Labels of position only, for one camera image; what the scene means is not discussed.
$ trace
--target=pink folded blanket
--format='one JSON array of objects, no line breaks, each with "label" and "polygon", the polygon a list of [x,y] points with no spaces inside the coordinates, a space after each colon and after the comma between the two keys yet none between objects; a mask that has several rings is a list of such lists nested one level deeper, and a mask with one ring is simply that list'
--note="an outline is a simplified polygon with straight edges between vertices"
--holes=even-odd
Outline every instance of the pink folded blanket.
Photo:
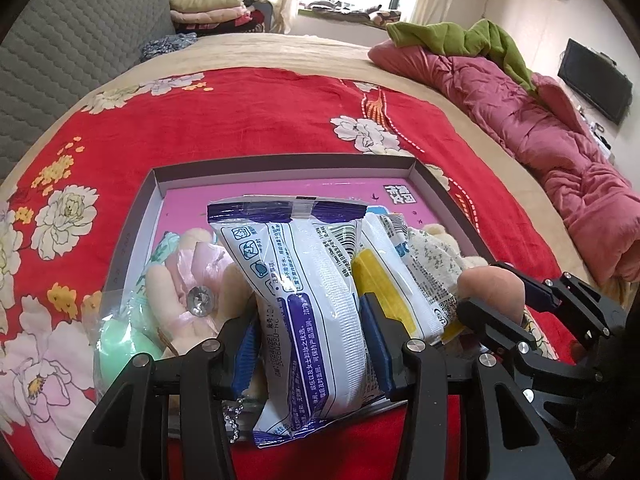
[{"label": "pink folded blanket", "polygon": [[245,6],[208,10],[207,12],[178,12],[177,10],[172,10],[171,19],[174,23],[224,23],[239,18],[245,12]]},{"label": "pink folded blanket", "polygon": [[437,56],[386,41],[369,58],[441,91],[529,168],[599,284],[640,281],[640,196],[605,160],[555,80],[534,74],[543,105],[484,57]]}]

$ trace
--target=stack of bedding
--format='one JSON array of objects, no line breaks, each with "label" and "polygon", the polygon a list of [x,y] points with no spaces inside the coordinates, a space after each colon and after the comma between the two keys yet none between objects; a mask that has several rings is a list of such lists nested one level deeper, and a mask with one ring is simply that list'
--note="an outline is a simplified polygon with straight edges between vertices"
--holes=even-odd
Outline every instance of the stack of bedding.
[{"label": "stack of bedding", "polygon": [[179,33],[198,36],[228,32],[264,32],[264,15],[254,0],[169,0]]}]

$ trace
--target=yellow folded blanket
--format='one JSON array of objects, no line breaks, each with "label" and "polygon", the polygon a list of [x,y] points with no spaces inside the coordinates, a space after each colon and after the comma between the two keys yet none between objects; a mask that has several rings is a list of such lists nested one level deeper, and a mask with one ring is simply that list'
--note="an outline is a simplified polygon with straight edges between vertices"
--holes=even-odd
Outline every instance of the yellow folded blanket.
[{"label": "yellow folded blanket", "polygon": [[210,10],[209,12],[178,12],[177,10],[172,10],[171,20],[174,23],[224,23],[239,18],[245,12],[245,6]]},{"label": "yellow folded blanket", "polygon": [[171,10],[178,12],[208,12],[231,9],[244,4],[244,0],[169,0]]}]

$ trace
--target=television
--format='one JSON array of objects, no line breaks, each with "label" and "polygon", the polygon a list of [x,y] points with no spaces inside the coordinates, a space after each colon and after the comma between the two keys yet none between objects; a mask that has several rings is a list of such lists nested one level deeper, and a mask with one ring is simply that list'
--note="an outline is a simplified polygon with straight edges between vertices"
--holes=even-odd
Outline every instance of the television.
[{"label": "television", "polygon": [[621,123],[631,104],[633,85],[609,59],[569,40],[558,76],[607,119]]}]

